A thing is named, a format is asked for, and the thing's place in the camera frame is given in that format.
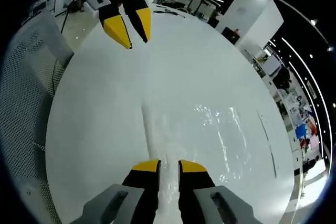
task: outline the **ceiling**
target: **ceiling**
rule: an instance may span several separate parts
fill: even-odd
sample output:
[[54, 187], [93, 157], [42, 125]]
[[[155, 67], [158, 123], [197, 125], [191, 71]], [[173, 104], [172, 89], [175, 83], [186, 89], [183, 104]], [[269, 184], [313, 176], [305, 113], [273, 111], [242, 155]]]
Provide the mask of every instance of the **ceiling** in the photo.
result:
[[[221, 4], [222, 12], [225, 12], [233, 0], [223, 1], [224, 3]], [[333, 46], [336, 49], [336, 11], [335, 6], [333, 6], [336, 0], [283, 0], [308, 19], [316, 20], [316, 28], [320, 30], [326, 40], [320, 36], [306, 19], [292, 8], [279, 0], [274, 1], [284, 18], [284, 24], [273, 38], [276, 41], [274, 42], [276, 44], [275, 49], [276, 51], [280, 50], [279, 55], [286, 64], [289, 61], [293, 64], [302, 79], [307, 78], [310, 81], [318, 95], [314, 103], [321, 124], [322, 132], [320, 134], [323, 134], [323, 142], [330, 150], [329, 121], [332, 134], [336, 136], [336, 108], [333, 107], [333, 104], [336, 103], [336, 94], [333, 88], [336, 83], [336, 50], [328, 52], [327, 48]], [[310, 69], [325, 100], [325, 105], [329, 112], [329, 120], [323, 106], [322, 97], [319, 95], [318, 88], [314, 85], [313, 77], [281, 38], [284, 38], [294, 47]]]

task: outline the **white table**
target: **white table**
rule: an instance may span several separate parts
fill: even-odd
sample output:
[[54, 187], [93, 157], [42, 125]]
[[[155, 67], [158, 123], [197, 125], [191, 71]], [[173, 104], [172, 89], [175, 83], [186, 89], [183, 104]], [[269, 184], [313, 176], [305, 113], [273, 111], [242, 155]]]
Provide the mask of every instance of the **white table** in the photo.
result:
[[68, 65], [46, 140], [49, 188], [63, 224], [149, 158], [142, 107], [151, 128], [149, 149], [164, 168], [158, 223], [180, 221], [179, 159], [205, 166], [216, 185], [252, 205], [263, 223], [278, 223], [285, 212], [293, 161], [272, 96], [229, 41], [184, 15], [153, 14], [147, 44], [127, 19], [131, 50], [98, 24]]

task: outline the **table surface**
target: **table surface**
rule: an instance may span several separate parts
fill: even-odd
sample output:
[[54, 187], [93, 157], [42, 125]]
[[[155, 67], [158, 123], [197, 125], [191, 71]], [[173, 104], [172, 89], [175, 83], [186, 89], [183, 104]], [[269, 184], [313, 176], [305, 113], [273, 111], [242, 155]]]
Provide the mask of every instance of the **table surface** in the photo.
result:
[[261, 222], [278, 223], [284, 214], [293, 161], [272, 96], [228, 40], [184, 15], [153, 13], [147, 44], [126, 18], [130, 50], [98, 24], [73, 56], [46, 136], [48, 183], [63, 224], [121, 184], [149, 152], [163, 161], [156, 223], [181, 223], [179, 159], [205, 166], [214, 183], [252, 205]]

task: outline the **cable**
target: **cable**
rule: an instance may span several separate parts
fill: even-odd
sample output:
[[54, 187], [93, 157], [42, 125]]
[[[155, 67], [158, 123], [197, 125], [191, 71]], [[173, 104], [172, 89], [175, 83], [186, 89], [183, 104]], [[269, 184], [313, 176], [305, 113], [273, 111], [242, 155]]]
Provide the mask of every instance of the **cable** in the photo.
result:
[[[70, 6], [71, 6], [71, 4], [74, 2], [75, 0], [72, 0], [71, 2], [70, 2], [70, 4], [67, 6], [67, 13], [66, 13], [66, 15], [65, 15], [65, 18], [64, 18], [64, 21], [63, 21], [63, 25], [62, 25], [62, 29], [61, 29], [61, 34], [63, 33], [63, 30], [64, 30], [64, 26], [65, 26], [65, 23], [66, 23], [66, 21], [67, 21], [67, 18], [68, 18], [68, 15], [69, 15], [69, 12], [70, 12]], [[57, 64], [57, 59], [55, 58], [55, 63], [54, 63], [54, 69], [52, 70], [52, 75], [51, 75], [51, 84], [52, 84], [52, 96], [54, 97], [55, 96], [55, 92], [56, 92], [56, 90], [55, 90], [55, 82], [54, 82], [54, 75], [55, 75], [55, 70], [56, 70], [56, 64]]]
[[54, 0], [54, 13], [56, 11], [56, 0]]
[[169, 10], [169, 9], [165, 9], [164, 11], [163, 10], [155, 10], [153, 12], [158, 13], [158, 14], [168, 13], [168, 14], [173, 14], [175, 16], [181, 16], [181, 17], [185, 18], [185, 16], [183, 16], [183, 15], [177, 13], [177, 12], [174, 12], [172, 10]]

